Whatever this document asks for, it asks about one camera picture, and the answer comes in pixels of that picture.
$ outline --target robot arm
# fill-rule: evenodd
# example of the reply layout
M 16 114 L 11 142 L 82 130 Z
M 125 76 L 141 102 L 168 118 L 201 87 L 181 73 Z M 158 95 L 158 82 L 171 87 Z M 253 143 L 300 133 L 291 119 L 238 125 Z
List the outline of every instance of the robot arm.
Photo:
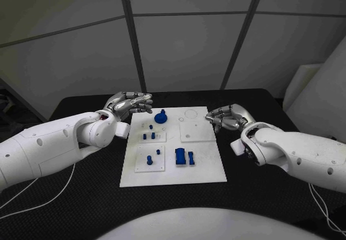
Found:
M 240 138 L 230 143 L 236 156 L 246 154 L 256 165 L 276 165 L 300 180 L 346 193 L 346 144 L 255 122 L 238 104 L 210 111 L 204 118 L 216 126 L 240 130 Z
M 102 110 L 85 112 L 24 129 L 0 143 L 0 192 L 8 186 L 56 173 L 101 148 L 114 135 L 128 137 L 129 113 L 151 111 L 151 95 L 119 92 Z

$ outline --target black table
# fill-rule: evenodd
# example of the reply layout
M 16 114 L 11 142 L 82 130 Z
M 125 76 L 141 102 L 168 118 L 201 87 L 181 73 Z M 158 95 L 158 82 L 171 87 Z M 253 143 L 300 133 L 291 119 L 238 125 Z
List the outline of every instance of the black table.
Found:
M 102 109 L 111 95 L 65 98 L 50 120 Z M 262 89 L 152 93 L 152 107 L 206 106 L 213 110 L 238 103 L 258 122 L 284 131 L 297 131 L 271 94 Z M 44 207 L 0 220 L 0 239 L 95 239 L 134 218 L 184 207 L 212 207 L 259 214 L 287 223 L 320 217 L 305 182 L 274 165 L 258 167 L 236 157 L 229 143 L 240 132 L 220 130 L 216 144 L 226 182 L 119 188 L 127 140 L 114 138 L 109 146 L 76 163 L 70 183 Z M 0 210 L 0 216 L 47 202 L 62 190 L 72 167 L 37 180 L 28 190 Z M 0 205 L 27 186 L 23 182 L 0 195 Z M 346 204 L 346 195 L 317 188 L 330 210 Z

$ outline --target robotic hand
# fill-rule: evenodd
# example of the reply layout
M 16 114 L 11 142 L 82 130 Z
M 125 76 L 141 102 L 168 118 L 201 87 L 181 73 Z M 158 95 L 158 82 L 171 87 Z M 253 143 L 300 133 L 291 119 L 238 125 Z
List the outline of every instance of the robotic hand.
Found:
M 238 104 L 214 109 L 204 119 L 216 133 L 220 127 L 240 130 L 240 138 L 230 143 L 236 156 L 246 154 L 258 166 L 276 165 L 300 180 L 346 193 L 346 144 L 255 122 Z
M 131 113 L 152 113 L 150 98 L 147 93 L 118 92 L 102 110 L 33 126 L 1 142 L 0 192 L 75 164 L 108 146 L 114 135 L 125 139 L 129 125 L 121 121 Z

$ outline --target white cable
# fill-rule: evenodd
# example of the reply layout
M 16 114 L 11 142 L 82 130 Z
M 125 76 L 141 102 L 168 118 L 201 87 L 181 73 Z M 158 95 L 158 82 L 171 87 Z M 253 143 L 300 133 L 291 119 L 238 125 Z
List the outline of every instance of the white cable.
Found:
M 0 209 L 13 201 L 13 199 L 21 194 L 21 192 L 33 185 L 33 183 L 36 182 L 37 179 L 39 179 L 39 178 L 36 178 L 36 179 L 30 182 L 30 184 L 28 184 L 27 187 L 18 192 L 18 194 L 7 201 L 7 203 L 5 203 L 3 206 L 0 206 Z
M 333 222 L 331 219 L 330 219 L 330 216 L 328 216 L 328 208 L 327 208 L 325 202 L 324 202 L 324 200 L 323 200 L 323 197 L 321 197 L 320 194 L 317 193 L 315 188 L 314 188 L 314 186 L 312 186 L 311 183 L 308 183 L 308 189 L 310 189 L 311 197 L 312 197 L 312 199 L 314 199 L 314 201 L 315 201 L 315 203 L 317 203 L 318 209 L 320 209 L 320 211 L 321 211 L 321 213 L 323 213 L 323 215 L 324 215 L 324 217 L 325 217 L 325 223 L 327 223 L 328 228 L 330 228 L 333 231 L 341 233 L 343 236 L 346 237 L 346 234 L 344 234 L 346 231 L 343 231 L 343 230 L 337 227 L 337 225 L 334 224 L 334 222 Z M 318 196 L 318 198 L 320 198 L 320 201 L 323 202 L 324 210 L 323 210 L 323 207 L 321 207 L 321 205 L 320 205 L 320 203 L 318 203 L 318 201 L 317 201 L 317 199 L 315 199 L 315 196 L 314 196 L 312 191 L 314 191 L 314 193 L 317 194 L 317 196 Z
M 60 192 L 57 193 L 57 195 L 53 197 L 53 199 L 52 199 L 50 201 L 47 201 L 46 203 L 43 203 L 41 205 L 39 205 L 39 206 L 34 206 L 34 207 L 31 207 L 31 208 L 28 208 L 28 209 L 26 209 L 26 210 L 17 211 L 17 212 L 14 212 L 14 213 L 11 213 L 11 214 L 8 214 L 8 215 L 1 216 L 1 217 L 0 217 L 0 220 L 4 219 L 4 218 L 7 218 L 7 217 L 11 216 L 11 215 L 20 214 L 20 213 L 23 213 L 23 212 L 27 212 L 27 211 L 30 211 L 30 210 L 33 210 L 33 209 L 37 209 L 37 208 L 43 207 L 44 205 L 47 205 L 47 204 L 59 197 L 59 195 L 62 194 L 66 186 L 69 185 L 70 178 L 72 178 L 73 171 L 75 171 L 75 166 L 76 166 L 76 164 L 73 164 L 73 168 L 72 168 L 72 172 L 70 172 L 69 179 L 67 179 L 67 181 L 66 181 L 66 185 L 65 185 L 63 189 L 60 190 Z

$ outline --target white round object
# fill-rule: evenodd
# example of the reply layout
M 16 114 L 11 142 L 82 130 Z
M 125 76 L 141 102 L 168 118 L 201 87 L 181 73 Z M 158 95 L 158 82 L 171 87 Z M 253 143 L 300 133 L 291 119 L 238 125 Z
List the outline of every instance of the white round object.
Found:
M 178 208 L 148 214 L 98 240 L 321 240 L 302 229 L 263 216 L 219 208 Z

